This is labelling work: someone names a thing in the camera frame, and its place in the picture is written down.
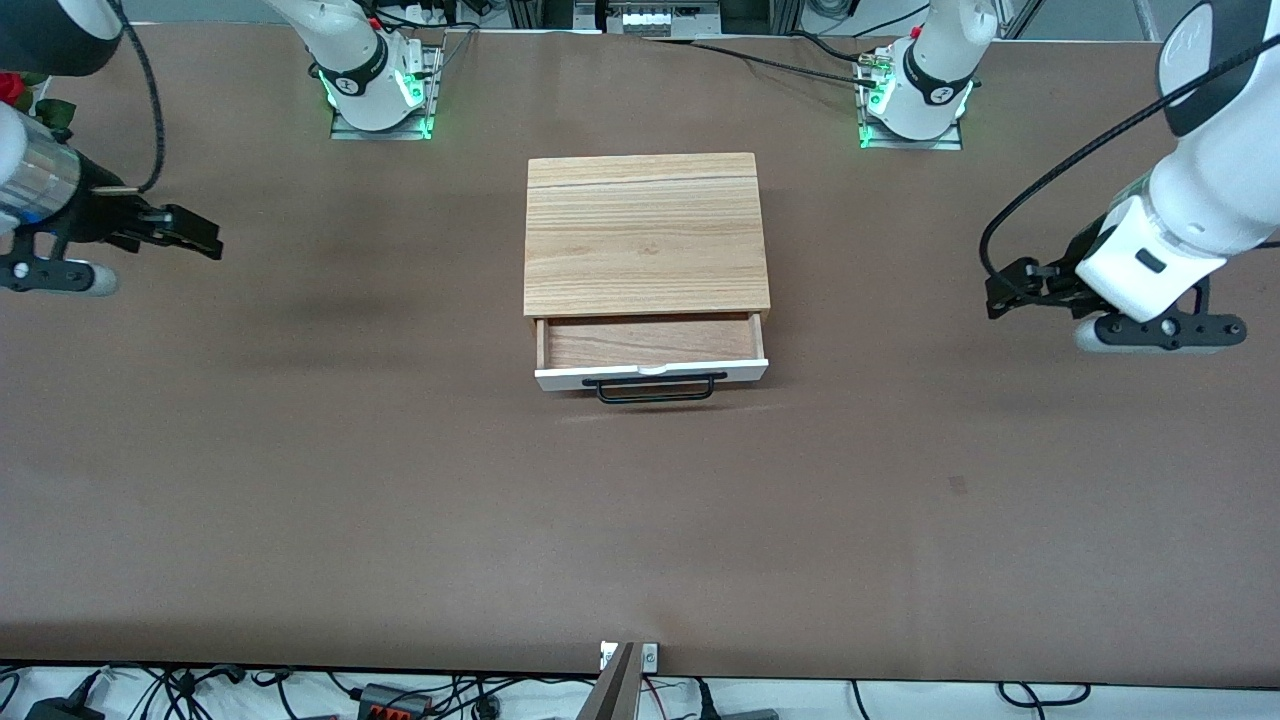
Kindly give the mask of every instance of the open drawer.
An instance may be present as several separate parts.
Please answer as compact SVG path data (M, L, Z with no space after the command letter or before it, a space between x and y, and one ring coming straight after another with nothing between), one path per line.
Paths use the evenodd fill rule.
M545 391L594 389L604 402L701 400L717 383L760 379L759 313L539 318Z

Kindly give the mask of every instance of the wooden drawer cabinet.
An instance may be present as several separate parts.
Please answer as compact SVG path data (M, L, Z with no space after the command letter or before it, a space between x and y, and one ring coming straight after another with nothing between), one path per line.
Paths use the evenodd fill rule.
M543 389L694 400L756 380L768 310L753 155L530 160L525 316Z

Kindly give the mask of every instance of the brown table surface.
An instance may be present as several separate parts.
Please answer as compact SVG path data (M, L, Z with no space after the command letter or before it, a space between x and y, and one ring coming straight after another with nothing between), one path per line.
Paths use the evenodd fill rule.
M983 225L1153 96L1155 47L997 45L965 150L913 154L859 150L842 86L573 35L472 37L430 142L330 142L288 28L143 38L151 200L227 258L90 249L115 297L3 297L0 656L590 671L643 638L668 674L1277 684L1276 256L1215 277L1253 333L1215 357L983 314ZM142 178L128 49L56 95ZM1056 258L1170 147L1115 142L997 261ZM539 391L529 158L710 151L756 155L764 380Z

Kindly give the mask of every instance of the white floor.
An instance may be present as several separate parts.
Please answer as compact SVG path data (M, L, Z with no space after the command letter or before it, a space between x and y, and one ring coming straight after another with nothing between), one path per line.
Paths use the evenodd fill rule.
M24 717L31 705L46 697L65 697L91 671L88 667L32 667L22 671L22 682L9 707L0 717ZM448 683L436 675L372 675L339 673L347 687L378 682L403 689ZM700 710L698 688L680 678L659 683L676 687L659 689L667 717L677 719ZM151 684L141 670L113 670L104 674L90 696L90 707L109 720L124 720ZM735 680L709 679L708 684L721 715L772 708L781 720L860 720L851 687L838 680ZM995 685L984 683L884 683L861 682L863 701L872 720L1036 720L1033 710L1004 703ZM1068 697L1076 688L1036 685L1043 700ZM0 683L0 700L8 682ZM298 717L356 717L357 706L321 673L298 673L285 682L285 692ZM545 685L521 683L499 694L502 720L549 720L576 717L590 688L579 683ZM1010 694L1018 697L1016 688ZM275 688L259 688L246 680L232 685L211 680L196 697L214 720L287 720ZM438 693L439 701L444 693ZM150 717L161 720L166 703L152 707ZM1126 719L1276 719L1280 717L1280 692L1204 691L1178 688L1094 687L1080 705L1047 708L1047 720ZM467 720L453 714L442 720ZM648 693L640 701L637 720L660 720Z

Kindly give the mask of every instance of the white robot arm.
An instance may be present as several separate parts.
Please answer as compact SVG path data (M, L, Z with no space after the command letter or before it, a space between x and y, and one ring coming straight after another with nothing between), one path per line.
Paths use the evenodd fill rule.
M106 0L0 3L0 69L87 76L106 64L125 29ZM115 291L106 266L67 258L69 243L105 242L127 252L142 243L221 258L218 225L178 206L152 206L138 188L77 152L29 115L0 104L0 287L17 292L102 296ZM47 256L36 236L54 236Z
M992 0L933 0L918 36L877 53L892 59L892 81L868 114L908 140L945 133L973 91L973 73L997 26Z
M422 44L375 31L353 0L264 0L293 26L334 109L353 127L384 131L426 102Z
M1243 342L1243 320L1208 314L1208 275L1280 228L1280 54L1266 51L1276 35L1280 0L1193 8L1165 42L1157 73L1178 147L1121 191L1061 260L1023 258L989 278L988 315L1027 304L1069 307L1087 318L1076 345L1094 352L1213 352ZM1188 291L1192 313L1178 307Z
M1167 95L1280 33L1280 3L1206 1L1160 54ZM1280 55L1267 53L1165 111L1178 149L1121 193L1076 274L1134 320L1160 315L1280 228Z

